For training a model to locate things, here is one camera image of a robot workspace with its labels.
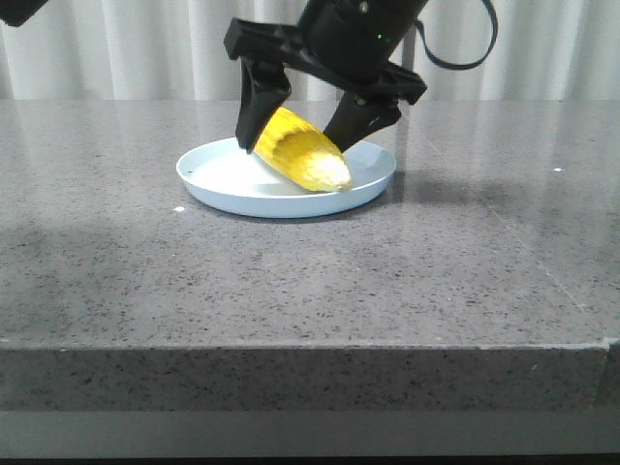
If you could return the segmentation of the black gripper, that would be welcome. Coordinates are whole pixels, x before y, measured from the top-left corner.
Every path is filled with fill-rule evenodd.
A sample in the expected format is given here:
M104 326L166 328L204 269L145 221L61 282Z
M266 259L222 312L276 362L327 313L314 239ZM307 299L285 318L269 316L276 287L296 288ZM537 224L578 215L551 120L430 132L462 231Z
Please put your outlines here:
M252 153L274 112L290 97L287 68L347 91L323 134L341 152L401 117L396 99L415 103L422 79L389 61L423 1L310 1L297 24L234 18L224 39L241 61L235 136Z
M0 0L1 20L11 27L20 27L46 3L47 0Z

